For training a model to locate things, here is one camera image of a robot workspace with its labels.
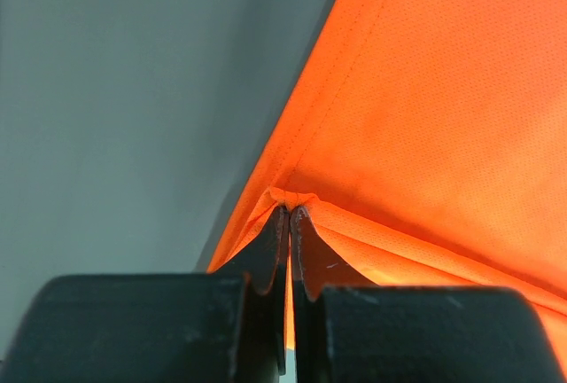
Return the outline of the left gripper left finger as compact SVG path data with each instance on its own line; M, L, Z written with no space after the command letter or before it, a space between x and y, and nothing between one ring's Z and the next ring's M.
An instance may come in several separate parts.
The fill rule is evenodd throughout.
M53 278L21 320L2 381L278 381L289 221L274 208L212 273Z

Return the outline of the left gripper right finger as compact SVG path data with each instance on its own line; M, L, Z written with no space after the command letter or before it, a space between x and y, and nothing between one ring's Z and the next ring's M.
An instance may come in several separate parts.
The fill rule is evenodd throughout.
M498 286L376 285L291 213L300 382L562 382L542 322Z

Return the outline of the orange t-shirt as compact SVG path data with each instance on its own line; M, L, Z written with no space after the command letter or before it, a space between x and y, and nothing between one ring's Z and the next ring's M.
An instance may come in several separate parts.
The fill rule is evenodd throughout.
M566 359L566 0L336 0L210 269L273 208L384 285L504 285Z

